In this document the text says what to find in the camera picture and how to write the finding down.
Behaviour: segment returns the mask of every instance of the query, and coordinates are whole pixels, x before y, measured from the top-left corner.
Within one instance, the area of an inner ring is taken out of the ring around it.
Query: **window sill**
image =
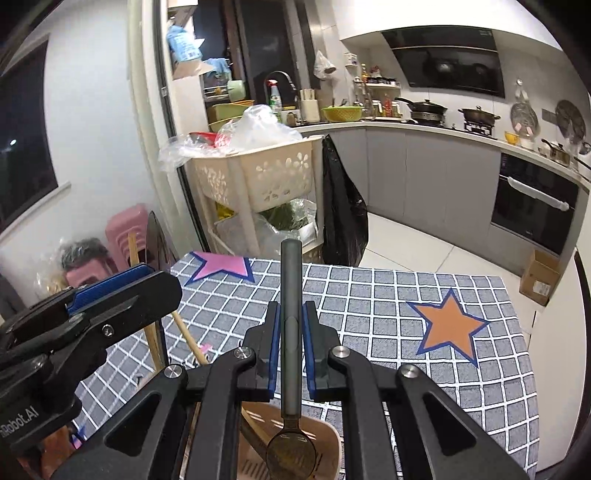
[[[67,181],[63,185],[60,185],[58,188],[52,190],[50,193],[45,195],[41,200],[39,200],[37,203],[35,203],[29,209],[27,209],[27,211],[24,212],[19,218],[14,220],[13,223],[8,225],[6,230],[4,230],[2,233],[0,233],[0,242],[6,240],[7,237],[9,237],[16,229],[18,229],[18,227],[22,223],[24,223],[28,218],[35,215],[35,212],[37,210],[41,209],[41,207],[45,206],[50,201],[59,197],[60,195],[62,195],[66,191],[70,190],[71,188],[72,188],[72,184],[69,181]]]

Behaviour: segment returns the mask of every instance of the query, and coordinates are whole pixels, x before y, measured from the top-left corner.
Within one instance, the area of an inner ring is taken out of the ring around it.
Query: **built-in oven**
[[[570,180],[503,153],[492,223],[560,255],[578,193]]]

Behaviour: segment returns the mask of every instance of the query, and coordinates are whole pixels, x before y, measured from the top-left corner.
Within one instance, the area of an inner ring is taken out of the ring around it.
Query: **metal bolt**
[[[183,373],[183,367],[180,365],[169,365],[164,369],[164,376],[166,378],[178,378]]]
[[[419,370],[414,365],[403,365],[400,367],[400,373],[406,378],[417,378]]]
[[[115,329],[108,323],[103,327],[101,331],[103,332],[103,335],[105,335],[107,338],[112,337],[115,333]]]
[[[333,355],[338,358],[347,358],[351,354],[351,350],[343,345],[339,345],[333,348]]]
[[[70,320],[68,320],[70,323],[75,323],[78,322],[80,319],[84,318],[84,314],[83,313],[76,313],[73,317],[70,318]]]
[[[234,356],[240,360],[244,360],[252,355],[252,350],[247,346],[239,346],[234,349]]]

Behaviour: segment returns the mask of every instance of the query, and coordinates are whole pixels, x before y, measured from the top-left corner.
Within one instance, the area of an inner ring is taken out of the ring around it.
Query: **checkered tablecloth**
[[[212,345],[210,359],[237,347],[249,327],[264,321],[267,302],[279,298],[280,263],[253,260],[251,264],[254,283],[216,274],[185,286],[200,266],[190,254],[172,269],[183,285],[181,317],[198,343]],[[313,264],[304,264],[303,274],[303,300],[315,302],[320,323],[334,327],[344,345],[386,367],[416,364],[533,478],[539,445],[534,376],[500,277]],[[450,288],[467,313],[490,321],[475,335],[479,368],[449,346],[417,355],[426,322],[406,302],[437,303]],[[171,360],[192,367],[193,355],[171,317],[164,319],[164,326]],[[91,435],[131,398],[138,379],[150,371],[143,333],[115,345],[107,363],[80,384],[77,393],[83,410],[76,423]],[[340,405],[312,402],[305,380],[303,385],[303,414],[328,421],[342,434]],[[279,388],[275,397],[279,405]],[[400,472],[394,435],[392,445]],[[343,463],[341,478],[344,472]]]

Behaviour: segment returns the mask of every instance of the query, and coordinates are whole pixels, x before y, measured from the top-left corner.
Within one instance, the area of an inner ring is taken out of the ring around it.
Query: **faucet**
[[[287,81],[290,83],[291,89],[294,91],[294,103],[297,105],[297,88],[294,85],[294,83],[291,81],[291,77],[288,74],[286,74],[285,72],[283,72],[282,70],[273,70],[271,73],[269,73],[265,77],[265,80],[263,80],[263,88],[265,90],[265,100],[267,101],[267,105],[269,105],[269,90],[267,89],[267,80],[269,80],[269,78],[274,73],[281,73],[287,79]]]

